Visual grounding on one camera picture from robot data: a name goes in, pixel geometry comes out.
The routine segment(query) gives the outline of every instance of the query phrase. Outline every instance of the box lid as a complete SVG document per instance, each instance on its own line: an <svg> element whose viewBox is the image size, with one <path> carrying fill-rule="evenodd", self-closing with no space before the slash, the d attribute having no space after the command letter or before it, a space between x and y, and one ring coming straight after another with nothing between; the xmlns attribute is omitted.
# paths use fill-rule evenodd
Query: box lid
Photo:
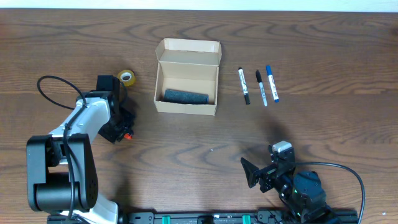
<svg viewBox="0 0 398 224"><path fill-rule="evenodd" d="M218 41L165 38L156 47L157 60L171 63L218 66L221 44Z"/></svg>

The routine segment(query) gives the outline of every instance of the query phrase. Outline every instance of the yellow tape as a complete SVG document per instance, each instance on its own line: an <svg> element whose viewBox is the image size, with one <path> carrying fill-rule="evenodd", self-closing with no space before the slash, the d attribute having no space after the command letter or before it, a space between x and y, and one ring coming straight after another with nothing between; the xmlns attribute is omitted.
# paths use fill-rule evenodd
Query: yellow tape
<svg viewBox="0 0 398 224"><path fill-rule="evenodd" d="M118 79L123 82L125 86L131 86L136 82L136 76L134 75L134 72L130 70L119 72Z"/></svg>

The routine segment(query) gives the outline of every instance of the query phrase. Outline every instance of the blue marker cap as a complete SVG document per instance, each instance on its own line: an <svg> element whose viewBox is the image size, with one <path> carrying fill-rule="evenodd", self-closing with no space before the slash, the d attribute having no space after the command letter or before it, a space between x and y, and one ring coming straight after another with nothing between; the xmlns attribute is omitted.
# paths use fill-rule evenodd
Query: blue marker cap
<svg viewBox="0 0 398 224"><path fill-rule="evenodd" d="M267 74L268 75L272 75L272 71L271 71L271 66L270 65L266 66L266 70L267 70Z"/></svg>

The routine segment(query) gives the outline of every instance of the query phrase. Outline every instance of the table surface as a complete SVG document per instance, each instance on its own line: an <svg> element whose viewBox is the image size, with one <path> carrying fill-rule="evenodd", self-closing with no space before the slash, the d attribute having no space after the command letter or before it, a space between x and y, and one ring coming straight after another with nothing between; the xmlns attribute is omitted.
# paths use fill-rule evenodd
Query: table surface
<svg viewBox="0 0 398 224"><path fill-rule="evenodd" d="M93 145L99 189L127 211L283 207L249 189L245 157L269 164L267 145L290 141L297 161L336 162L366 188L363 223L398 221L397 14L135 10L0 10L0 222L45 223L27 204L25 145L70 114L40 96L57 75L81 90L99 74L134 70L133 140ZM223 58L216 116L158 113L155 48L165 37L218 40ZM272 65L280 102L262 104L254 72ZM251 105L237 73L243 67ZM44 92L73 106L56 81ZM316 170L332 207L359 210L347 171Z"/></svg>

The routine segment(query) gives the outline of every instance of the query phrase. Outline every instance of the cardboard box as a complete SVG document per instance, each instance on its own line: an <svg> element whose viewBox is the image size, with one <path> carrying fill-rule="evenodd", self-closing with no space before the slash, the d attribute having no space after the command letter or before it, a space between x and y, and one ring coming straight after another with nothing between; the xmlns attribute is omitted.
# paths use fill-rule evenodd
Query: cardboard box
<svg viewBox="0 0 398 224"><path fill-rule="evenodd" d="M221 45L217 41L166 38L156 47L158 112L215 115ZM163 102L166 89L209 96L208 105Z"/></svg>

